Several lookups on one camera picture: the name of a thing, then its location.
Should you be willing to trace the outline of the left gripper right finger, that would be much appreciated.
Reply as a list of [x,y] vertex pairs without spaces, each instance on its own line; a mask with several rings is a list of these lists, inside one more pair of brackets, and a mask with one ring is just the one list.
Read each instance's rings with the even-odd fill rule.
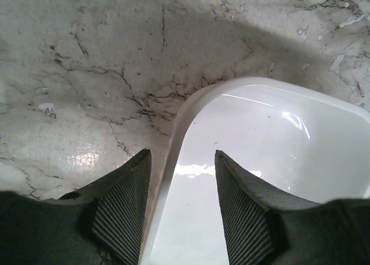
[[368,264],[369,200],[319,204],[214,156],[230,264]]

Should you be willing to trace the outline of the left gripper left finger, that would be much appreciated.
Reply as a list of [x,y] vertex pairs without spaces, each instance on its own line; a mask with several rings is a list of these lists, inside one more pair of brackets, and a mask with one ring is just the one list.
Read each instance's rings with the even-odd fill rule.
[[151,175],[143,149],[56,200],[1,193],[2,264],[138,264]]

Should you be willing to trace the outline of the white plastic storage basket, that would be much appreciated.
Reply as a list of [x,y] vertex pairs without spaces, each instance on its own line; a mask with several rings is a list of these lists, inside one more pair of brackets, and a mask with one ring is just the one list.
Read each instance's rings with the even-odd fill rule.
[[214,156],[317,203],[369,197],[369,113],[269,78],[205,87],[180,108],[141,264],[228,264]]

